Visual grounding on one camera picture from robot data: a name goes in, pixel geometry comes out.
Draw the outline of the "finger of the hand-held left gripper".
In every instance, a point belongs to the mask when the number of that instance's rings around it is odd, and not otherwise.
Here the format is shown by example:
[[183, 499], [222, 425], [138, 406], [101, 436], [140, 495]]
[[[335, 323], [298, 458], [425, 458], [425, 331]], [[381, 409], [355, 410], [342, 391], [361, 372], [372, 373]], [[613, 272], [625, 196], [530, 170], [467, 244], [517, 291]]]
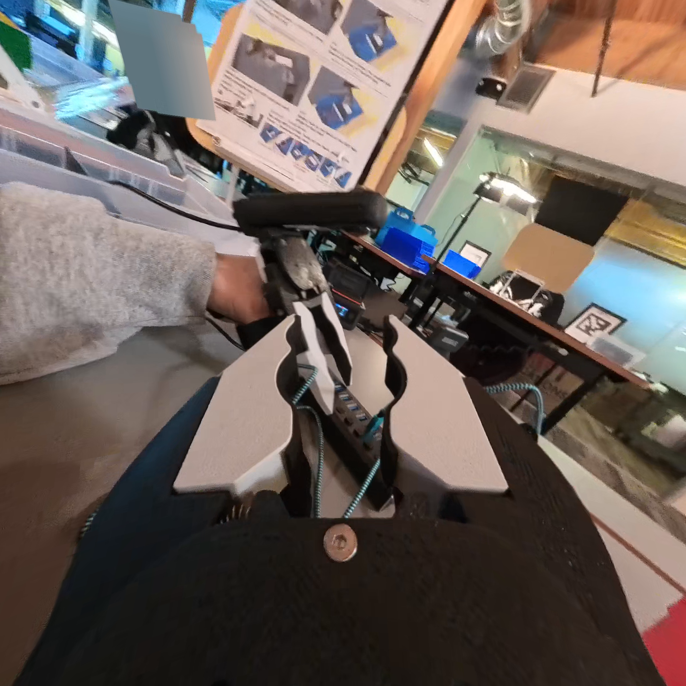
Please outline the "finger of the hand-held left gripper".
[[349, 386], [353, 376], [353, 360], [329, 292], [322, 292], [313, 299], [313, 319], [323, 341], [322, 345], [332, 356], [341, 380]]
[[314, 317], [310, 309], [302, 303], [294, 304], [294, 313], [299, 317], [300, 330], [304, 340], [304, 352], [298, 354], [297, 360], [300, 364], [315, 368], [316, 375], [310, 385], [310, 391], [323, 414], [330, 416], [335, 407], [335, 382], [330, 375], [327, 359], [320, 347]]

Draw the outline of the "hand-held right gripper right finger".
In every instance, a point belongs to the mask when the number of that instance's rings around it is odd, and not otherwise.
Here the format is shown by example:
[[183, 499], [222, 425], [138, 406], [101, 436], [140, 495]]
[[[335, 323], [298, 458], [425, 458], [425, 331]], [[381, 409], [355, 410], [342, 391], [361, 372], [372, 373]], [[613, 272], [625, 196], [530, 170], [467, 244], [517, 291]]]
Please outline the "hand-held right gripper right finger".
[[395, 315], [383, 323], [381, 474], [400, 492], [504, 494], [508, 484], [464, 376]]

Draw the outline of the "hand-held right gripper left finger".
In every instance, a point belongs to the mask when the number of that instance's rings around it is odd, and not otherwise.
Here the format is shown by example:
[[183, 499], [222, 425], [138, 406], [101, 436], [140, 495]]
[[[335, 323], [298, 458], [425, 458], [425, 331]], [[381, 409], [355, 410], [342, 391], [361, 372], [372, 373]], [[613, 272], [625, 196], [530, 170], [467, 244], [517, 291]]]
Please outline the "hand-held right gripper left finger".
[[280, 493], [296, 517], [313, 512], [312, 468], [292, 399], [300, 386], [300, 321], [290, 315], [221, 373], [174, 481], [176, 494]]

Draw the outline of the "black usb hub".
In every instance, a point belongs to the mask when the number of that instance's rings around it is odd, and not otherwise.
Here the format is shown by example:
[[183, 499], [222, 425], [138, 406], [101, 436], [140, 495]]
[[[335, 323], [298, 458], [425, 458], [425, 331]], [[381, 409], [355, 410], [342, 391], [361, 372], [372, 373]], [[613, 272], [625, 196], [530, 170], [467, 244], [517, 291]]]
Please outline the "black usb hub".
[[369, 412], [340, 379], [334, 383], [333, 413], [321, 419], [324, 438], [362, 492], [355, 496], [357, 503], [365, 500], [381, 512], [394, 501], [392, 488], [382, 478], [383, 410]]

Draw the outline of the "red plastic bin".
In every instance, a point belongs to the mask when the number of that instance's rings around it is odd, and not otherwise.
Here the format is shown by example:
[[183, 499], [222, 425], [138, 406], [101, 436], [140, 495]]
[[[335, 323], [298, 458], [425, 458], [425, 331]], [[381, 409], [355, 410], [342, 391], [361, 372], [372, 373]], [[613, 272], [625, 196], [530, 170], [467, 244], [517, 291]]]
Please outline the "red plastic bin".
[[685, 597], [641, 635], [666, 685], [685, 685]]

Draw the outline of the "person's left forearm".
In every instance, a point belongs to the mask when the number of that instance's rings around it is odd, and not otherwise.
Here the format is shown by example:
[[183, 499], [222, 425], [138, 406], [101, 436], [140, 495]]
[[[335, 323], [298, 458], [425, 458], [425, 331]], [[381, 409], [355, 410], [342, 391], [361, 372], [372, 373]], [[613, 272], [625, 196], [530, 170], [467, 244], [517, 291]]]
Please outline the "person's left forearm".
[[216, 262], [212, 244], [114, 218], [96, 199], [2, 184], [1, 384], [201, 318]]

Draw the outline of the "person's left hand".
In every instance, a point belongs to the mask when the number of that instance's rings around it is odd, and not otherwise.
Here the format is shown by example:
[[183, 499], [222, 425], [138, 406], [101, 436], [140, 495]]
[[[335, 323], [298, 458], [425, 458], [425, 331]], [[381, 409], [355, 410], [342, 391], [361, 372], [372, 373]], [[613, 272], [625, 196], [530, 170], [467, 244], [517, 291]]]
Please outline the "person's left hand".
[[270, 317], [262, 272], [254, 257], [216, 254], [207, 310], [237, 324]]

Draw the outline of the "black power station with display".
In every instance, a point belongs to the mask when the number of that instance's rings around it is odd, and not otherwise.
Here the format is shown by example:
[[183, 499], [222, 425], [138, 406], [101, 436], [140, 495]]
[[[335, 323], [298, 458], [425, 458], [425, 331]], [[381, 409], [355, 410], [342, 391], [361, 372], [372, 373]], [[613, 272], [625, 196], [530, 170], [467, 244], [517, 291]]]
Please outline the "black power station with display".
[[371, 279], [338, 259], [329, 260], [323, 272], [342, 328], [356, 329], [366, 311], [365, 298]]

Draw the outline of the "brown edged office table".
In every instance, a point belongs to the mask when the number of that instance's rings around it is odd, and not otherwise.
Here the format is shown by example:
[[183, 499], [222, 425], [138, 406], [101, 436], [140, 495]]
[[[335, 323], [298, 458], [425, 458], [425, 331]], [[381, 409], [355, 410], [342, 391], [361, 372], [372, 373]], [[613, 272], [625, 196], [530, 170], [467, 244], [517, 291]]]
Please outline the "brown edged office table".
[[347, 256], [352, 256], [354, 253], [373, 255], [373, 257], [363, 258], [363, 262], [369, 262], [373, 267], [371, 273], [375, 275], [379, 273], [383, 279], [391, 279], [391, 276], [386, 276], [386, 273], [394, 272], [397, 277], [399, 274], [409, 279], [409, 284], [404, 288], [399, 297], [399, 302], [402, 304], [409, 304], [414, 296], [416, 288], [424, 279], [424, 272], [416, 269], [412, 265], [407, 265], [401, 262], [398, 258], [385, 252], [382, 248], [376, 245], [368, 236], [355, 235], [348, 231], [340, 231], [339, 235], [343, 241], [342, 246], [345, 249], [344, 253]]
[[454, 299], [464, 305], [470, 313], [482, 316], [582, 381], [576, 390], [547, 414], [543, 434], [555, 427], [602, 379], [614, 383], [630, 383], [641, 390], [650, 390], [651, 385], [648, 381], [596, 353], [563, 330], [530, 315], [516, 304], [490, 292], [474, 280], [467, 279], [433, 258], [423, 255], [423, 259], [430, 265], [424, 283], [430, 285], [431, 289], [409, 324], [411, 330], [417, 330], [428, 323], [428, 313], [437, 300], [445, 303]]

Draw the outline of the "instruction sheet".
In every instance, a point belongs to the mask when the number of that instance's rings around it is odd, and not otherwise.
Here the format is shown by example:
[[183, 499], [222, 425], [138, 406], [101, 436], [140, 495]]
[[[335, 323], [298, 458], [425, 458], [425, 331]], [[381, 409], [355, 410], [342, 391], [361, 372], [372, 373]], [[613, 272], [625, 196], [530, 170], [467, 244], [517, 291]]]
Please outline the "instruction sheet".
[[217, 150], [285, 192], [348, 192], [447, 1], [246, 1], [212, 77]]

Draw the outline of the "beige rounded board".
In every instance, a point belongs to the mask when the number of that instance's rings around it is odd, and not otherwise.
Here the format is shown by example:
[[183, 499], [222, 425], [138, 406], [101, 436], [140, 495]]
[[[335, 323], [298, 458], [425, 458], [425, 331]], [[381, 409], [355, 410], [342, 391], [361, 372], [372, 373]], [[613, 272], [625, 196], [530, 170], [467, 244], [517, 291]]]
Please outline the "beige rounded board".
[[593, 246], [538, 224], [519, 230], [500, 262], [557, 294], [565, 294], [595, 257]]

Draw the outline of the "clear plastic storage bin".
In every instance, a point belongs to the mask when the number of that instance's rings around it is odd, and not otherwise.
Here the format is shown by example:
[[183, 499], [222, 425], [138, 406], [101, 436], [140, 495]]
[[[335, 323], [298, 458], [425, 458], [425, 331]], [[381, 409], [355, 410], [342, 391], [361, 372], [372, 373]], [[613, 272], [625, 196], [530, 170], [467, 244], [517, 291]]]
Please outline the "clear plastic storage bin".
[[225, 201], [197, 180], [11, 101], [1, 101], [1, 184], [23, 183], [100, 201], [156, 228], [235, 229]]

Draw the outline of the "grey vent grille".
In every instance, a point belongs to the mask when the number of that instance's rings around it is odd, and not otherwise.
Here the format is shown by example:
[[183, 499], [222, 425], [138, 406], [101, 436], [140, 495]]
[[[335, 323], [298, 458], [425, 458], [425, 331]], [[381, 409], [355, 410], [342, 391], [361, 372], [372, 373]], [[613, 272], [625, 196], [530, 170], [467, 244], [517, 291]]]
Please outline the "grey vent grille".
[[501, 83], [496, 106], [529, 115], [557, 73], [548, 65], [521, 63], [510, 76], [499, 76]]

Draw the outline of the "wooden support post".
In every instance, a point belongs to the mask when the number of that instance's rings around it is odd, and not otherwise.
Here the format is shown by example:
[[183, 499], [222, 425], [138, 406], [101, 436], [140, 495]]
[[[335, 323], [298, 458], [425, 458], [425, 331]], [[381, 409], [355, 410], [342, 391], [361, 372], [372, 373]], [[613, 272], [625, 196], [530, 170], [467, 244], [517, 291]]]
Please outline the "wooden support post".
[[366, 176], [359, 179], [363, 187], [381, 194], [388, 191], [471, 28], [487, 12], [488, 4], [488, 1], [447, 3], [406, 86], [399, 112], [379, 150], [370, 159]]

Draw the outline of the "silver air duct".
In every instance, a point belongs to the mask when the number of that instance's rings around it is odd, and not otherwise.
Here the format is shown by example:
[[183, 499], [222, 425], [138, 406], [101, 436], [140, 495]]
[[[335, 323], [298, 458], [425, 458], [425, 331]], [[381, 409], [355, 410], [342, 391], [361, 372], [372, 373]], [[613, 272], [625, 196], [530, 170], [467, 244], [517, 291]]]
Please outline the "silver air duct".
[[477, 26], [472, 47], [475, 58], [503, 56], [527, 33], [532, 16], [531, 1], [496, 1], [494, 14]]

